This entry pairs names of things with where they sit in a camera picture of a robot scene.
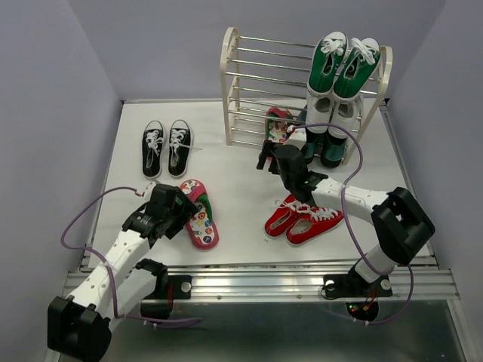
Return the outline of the pink slipper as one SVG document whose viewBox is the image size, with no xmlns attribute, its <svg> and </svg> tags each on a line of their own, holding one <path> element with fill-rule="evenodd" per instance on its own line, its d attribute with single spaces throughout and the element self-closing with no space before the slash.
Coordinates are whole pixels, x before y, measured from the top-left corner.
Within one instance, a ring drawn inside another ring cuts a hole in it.
<svg viewBox="0 0 483 362">
<path fill-rule="evenodd" d="M 272 143 L 283 144 L 288 127 L 294 124 L 293 119 L 288 109 L 270 107 L 265 118 L 265 139 Z"/>
<path fill-rule="evenodd" d="M 198 208 L 197 213 L 186 224 L 192 244 L 199 250 L 215 248 L 220 237 L 204 184 L 196 179 L 188 179 L 181 184 L 180 189 Z"/>
</svg>

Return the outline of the cream shoe shelf chrome bars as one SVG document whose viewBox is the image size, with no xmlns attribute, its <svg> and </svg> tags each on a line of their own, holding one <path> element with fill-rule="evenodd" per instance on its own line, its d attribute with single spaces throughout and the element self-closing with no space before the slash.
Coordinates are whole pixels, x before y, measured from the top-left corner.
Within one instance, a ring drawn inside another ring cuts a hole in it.
<svg viewBox="0 0 483 362">
<path fill-rule="evenodd" d="M 297 117 L 306 105 L 313 44 L 242 35 L 229 27 L 220 54 L 226 144 L 261 146 L 266 113 L 287 109 Z"/>
</svg>

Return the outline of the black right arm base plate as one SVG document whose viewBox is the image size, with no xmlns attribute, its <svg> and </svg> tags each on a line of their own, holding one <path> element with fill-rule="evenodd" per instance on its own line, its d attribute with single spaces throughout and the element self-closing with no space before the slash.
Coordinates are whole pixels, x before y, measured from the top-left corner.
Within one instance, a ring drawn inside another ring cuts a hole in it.
<svg viewBox="0 0 483 362">
<path fill-rule="evenodd" d="M 347 298 L 391 297 L 393 295 L 388 276 L 379 276 L 373 282 L 367 282 L 356 273 L 333 274 L 324 276 L 323 291 L 329 300 Z"/>
</svg>

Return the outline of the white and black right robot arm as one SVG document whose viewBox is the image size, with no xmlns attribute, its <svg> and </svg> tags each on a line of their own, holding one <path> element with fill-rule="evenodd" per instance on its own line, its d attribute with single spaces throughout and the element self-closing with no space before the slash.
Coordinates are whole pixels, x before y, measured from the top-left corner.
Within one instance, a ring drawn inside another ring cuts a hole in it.
<svg viewBox="0 0 483 362">
<path fill-rule="evenodd" d="M 410 265 L 435 233 L 435 226 L 405 188 L 381 192 L 339 183 L 309 170 L 302 152 L 294 145 L 266 141 L 257 169 L 263 169 L 267 159 L 271 161 L 269 172 L 278 174 L 290 193 L 280 207 L 291 215 L 313 221 L 336 214 L 354 216 L 375 229 L 377 245 L 362 253 L 347 273 L 332 277 L 327 292 L 330 298 L 363 296 L 380 287 L 397 265 Z"/>
</svg>

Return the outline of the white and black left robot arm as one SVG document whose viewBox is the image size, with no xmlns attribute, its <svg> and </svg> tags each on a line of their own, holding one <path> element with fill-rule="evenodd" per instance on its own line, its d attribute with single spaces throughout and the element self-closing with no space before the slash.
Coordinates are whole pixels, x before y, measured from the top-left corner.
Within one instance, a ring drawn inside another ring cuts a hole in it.
<svg viewBox="0 0 483 362">
<path fill-rule="evenodd" d="M 99 264 L 67 297 L 56 297 L 48 306 L 50 350 L 80 361 L 99 361 L 116 327 L 126 319 L 159 329 L 200 322 L 200 318 L 171 320 L 132 314 L 147 296 L 160 296 L 167 311 L 172 310 L 176 288 L 169 281 L 168 268 L 146 255 L 158 239 L 172 239 L 198 212 L 178 186 L 150 183 L 135 194 L 144 203 L 123 222 L 107 254 L 90 249 Z"/>
</svg>

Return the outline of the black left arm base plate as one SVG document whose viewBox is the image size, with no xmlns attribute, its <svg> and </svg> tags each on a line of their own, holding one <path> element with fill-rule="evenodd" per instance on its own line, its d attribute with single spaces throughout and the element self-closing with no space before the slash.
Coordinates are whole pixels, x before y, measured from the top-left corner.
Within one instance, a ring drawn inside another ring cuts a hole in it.
<svg viewBox="0 0 483 362">
<path fill-rule="evenodd" d="M 148 300 L 188 300 L 191 298 L 192 277 L 190 275 L 165 275 L 157 278 L 154 291 Z"/>
</svg>

